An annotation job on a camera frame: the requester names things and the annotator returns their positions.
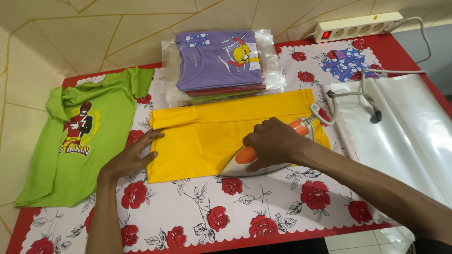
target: wall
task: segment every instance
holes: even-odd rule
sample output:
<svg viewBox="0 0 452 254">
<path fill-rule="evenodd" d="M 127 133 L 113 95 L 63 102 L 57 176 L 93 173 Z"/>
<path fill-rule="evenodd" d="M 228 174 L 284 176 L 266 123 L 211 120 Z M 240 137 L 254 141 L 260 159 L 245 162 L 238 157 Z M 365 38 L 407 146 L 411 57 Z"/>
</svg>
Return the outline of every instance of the wall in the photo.
<svg viewBox="0 0 452 254">
<path fill-rule="evenodd" d="M 452 23 L 450 0 L 1 0 L 0 253 L 49 90 L 65 77 L 159 62 L 161 40 L 183 31 L 270 28 L 285 42 L 319 22 L 392 11 Z"/>
<path fill-rule="evenodd" d="M 432 57 L 419 63 L 422 70 L 428 71 L 429 79 L 443 95 L 452 94 L 452 24 L 425 29 L 430 41 Z M 394 37 L 415 61 L 427 57 L 427 47 L 419 30 L 394 33 Z"/>
</svg>

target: red ranger graphic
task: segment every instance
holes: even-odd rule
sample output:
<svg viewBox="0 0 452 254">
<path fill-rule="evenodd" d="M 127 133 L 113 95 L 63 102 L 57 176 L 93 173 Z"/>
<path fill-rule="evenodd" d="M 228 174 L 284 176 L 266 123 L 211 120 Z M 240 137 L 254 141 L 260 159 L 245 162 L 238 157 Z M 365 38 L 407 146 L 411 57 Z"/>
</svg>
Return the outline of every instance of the red ranger graphic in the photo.
<svg viewBox="0 0 452 254">
<path fill-rule="evenodd" d="M 67 131 L 66 139 L 60 146 L 60 153 L 78 152 L 88 155 L 90 146 L 81 146 L 83 134 L 91 131 L 93 117 L 87 115 L 91 109 L 91 102 L 85 102 L 80 106 L 80 114 L 71 118 L 71 122 L 64 125 L 63 132 Z"/>
</svg>

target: power strip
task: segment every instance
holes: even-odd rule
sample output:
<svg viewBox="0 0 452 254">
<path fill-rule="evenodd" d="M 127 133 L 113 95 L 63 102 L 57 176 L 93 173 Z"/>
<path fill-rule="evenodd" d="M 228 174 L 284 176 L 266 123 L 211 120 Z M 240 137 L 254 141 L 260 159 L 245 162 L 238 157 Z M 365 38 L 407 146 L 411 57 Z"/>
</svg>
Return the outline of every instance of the power strip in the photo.
<svg viewBox="0 0 452 254">
<path fill-rule="evenodd" d="M 401 19 L 402 15 L 396 11 L 322 22 L 315 27 L 313 37 L 319 43 L 385 33 L 383 29 L 388 24 Z"/>
</svg>

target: purple t-shirt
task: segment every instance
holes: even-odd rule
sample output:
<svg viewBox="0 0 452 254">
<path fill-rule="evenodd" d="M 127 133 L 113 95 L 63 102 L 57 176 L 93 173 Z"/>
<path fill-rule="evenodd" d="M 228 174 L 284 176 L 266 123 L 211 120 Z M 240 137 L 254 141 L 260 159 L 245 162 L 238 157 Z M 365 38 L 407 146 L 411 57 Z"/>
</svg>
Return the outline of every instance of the purple t-shirt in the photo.
<svg viewBox="0 0 452 254">
<path fill-rule="evenodd" d="M 181 91 L 263 82 L 253 31 L 179 33 Z"/>
</svg>

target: yellow t-shirt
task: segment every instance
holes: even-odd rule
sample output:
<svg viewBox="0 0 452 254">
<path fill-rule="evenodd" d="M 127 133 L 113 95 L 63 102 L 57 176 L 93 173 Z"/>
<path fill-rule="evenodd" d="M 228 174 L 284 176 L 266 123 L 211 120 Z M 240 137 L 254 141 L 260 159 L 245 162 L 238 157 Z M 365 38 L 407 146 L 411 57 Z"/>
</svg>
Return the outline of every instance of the yellow t-shirt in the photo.
<svg viewBox="0 0 452 254">
<path fill-rule="evenodd" d="M 254 125 L 271 117 L 286 123 L 309 117 L 311 103 L 314 96 L 306 89 L 154 110 L 149 124 L 165 128 L 165 137 L 152 143 L 151 151 L 159 155 L 146 168 L 148 182 L 219 174 Z M 315 141 L 331 149 L 319 120 L 312 125 Z"/>
</svg>

